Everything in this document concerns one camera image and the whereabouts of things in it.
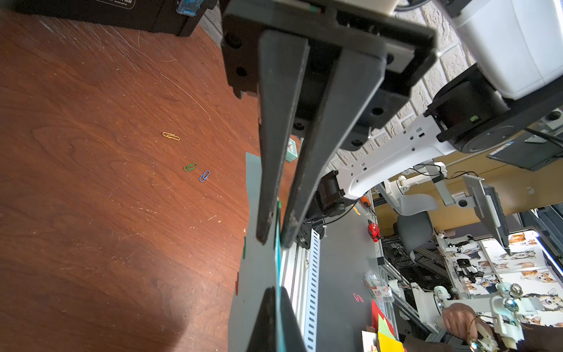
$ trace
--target blue paper clip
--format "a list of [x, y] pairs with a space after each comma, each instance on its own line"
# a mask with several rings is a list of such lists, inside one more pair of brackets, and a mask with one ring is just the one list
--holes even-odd
[[209, 177], [209, 170], [205, 171], [203, 175], [199, 178], [199, 182], [205, 181]]

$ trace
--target gray desk surface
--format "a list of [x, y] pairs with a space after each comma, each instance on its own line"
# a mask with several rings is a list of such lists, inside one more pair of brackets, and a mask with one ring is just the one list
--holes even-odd
[[[376, 258], [383, 253], [377, 253], [368, 234], [367, 211], [359, 204], [356, 209], [361, 215], [352, 209], [342, 219], [327, 225], [326, 235], [320, 241], [316, 344], [319, 352], [361, 351], [361, 331], [372, 324], [372, 297], [364, 276], [370, 270], [379, 273]], [[354, 293], [364, 302], [357, 302]]]

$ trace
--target dog picture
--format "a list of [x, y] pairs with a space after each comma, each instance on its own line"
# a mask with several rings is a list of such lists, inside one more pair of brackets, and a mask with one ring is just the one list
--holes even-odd
[[531, 317], [531, 315], [528, 316], [524, 315], [523, 323], [541, 325], [542, 317], [531, 317], [531, 318], [528, 317]]
[[499, 282], [500, 281], [496, 278], [493, 279], [493, 277], [487, 277], [482, 278], [479, 285], [483, 286], [487, 290], [487, 292], [495, 293], [497, 291], [497, 284]]
[[512, 255], [505, 253], [500, 256], [502, 260], [519, 260], [519, 259], [535, 259], [535, 251], [533, 249], [528, 249], [524, 252], [513, 252]]
[[522, 246], [534, 246], [536, 244], [538, 244], [538, 242], [535, 241], [535, 239], [527, 239], [524, 242], [520, 243]]
[[465, 285], [467, 285], [467, 289], [471, 289], [471, 290], [477, 289], [477, 288], [476, 288], [475, 286], [473, 286], [473, 285], [471, 284], [471, 282], [469, 282], [469, 281], [465, 281]]
[[519, 234], [512, 235], [510, 237], [510, 239], [508, 240], [508, 242], [510, 244], [518, 244], [518, 243], [524, 242], [525, 240], [526, 240], [526, 235], [524, 235], [524, 233], [522, 232], [522, 233], [519, 233]]
[[525, 261], [523, 263], [518, 263], [516, 265], [520, 265], [522, 267], [522, 269], [526, 269], [526, 268], [533, 268], [535, 267], [535, 264], [532, 263], [531, 261]]
[[543, 273], [539, 273], [537, 270], [522, 271], [522, 276], [520, 278], [539, 282], [557, 282], [557, 280], [553, 280], [549, 277], [548, 271], [544, 271]]
[[466, 249], [462, 253], [471, 259], [481, 259], [481, 256], [479, 255], [480, 250], [481, 250], [481, 246], [477, 246], [475, 248]]
[[523, 297], [537, 297], [542, 302], [543, 311], [563, 311], [563, 298], [559, 297], [555, 293], [555, 289], [552, 288], [547, 292], [546, 295], [539, 295], [537, 293], [528, 293]]
[[[480, 261], [478, 264], [479, 264], [479, 267], [481, 267], [481, 269], [483, 270], [483, 272], [490, 272], [490, 273], [493, 272], [493, 269], [491, 268], [490, 262], [483, 260], [483, 261]], [[508, 263], [502, 263], [502, 264], [493, 263], [493, 266], [497, 270], [507, 270], [507, 269], [509, 269]]]

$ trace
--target red toy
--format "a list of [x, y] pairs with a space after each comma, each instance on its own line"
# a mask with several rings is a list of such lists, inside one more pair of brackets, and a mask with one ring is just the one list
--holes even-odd
[[372, 238], [373, 242], [377, 242], [381, 239], [381, 235], [379, 234], [379, 225], [377, 225], [375, 222], [372, 222], [371, 220], [368, 221], [369, 236]]

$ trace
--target red paper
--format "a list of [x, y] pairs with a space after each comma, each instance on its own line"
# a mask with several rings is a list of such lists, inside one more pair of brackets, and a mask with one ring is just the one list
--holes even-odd
[[389, 331], [391, 331], [391, 333], [393, 334], [393, 336], [395, 335], [395, 330], [393, 329], [393, 326], [391, 325], [391, 323], [389, 322], [389, 319], [387, 319], [385, 317], [385, 315], [383, 314], [383, 312], [381, 311], [381, 309], [379, 309], [379, 307], [377, 306], [376, 302], [374, 300], [372, 300], [372, 327], [379, 330], [378, 328], [378, 321], [379, 321], [379, 315], [381, 315], [381, 317], [383, 319], [385, 319], [385, 322], [387, 322], [387, 326], [389, 326]]

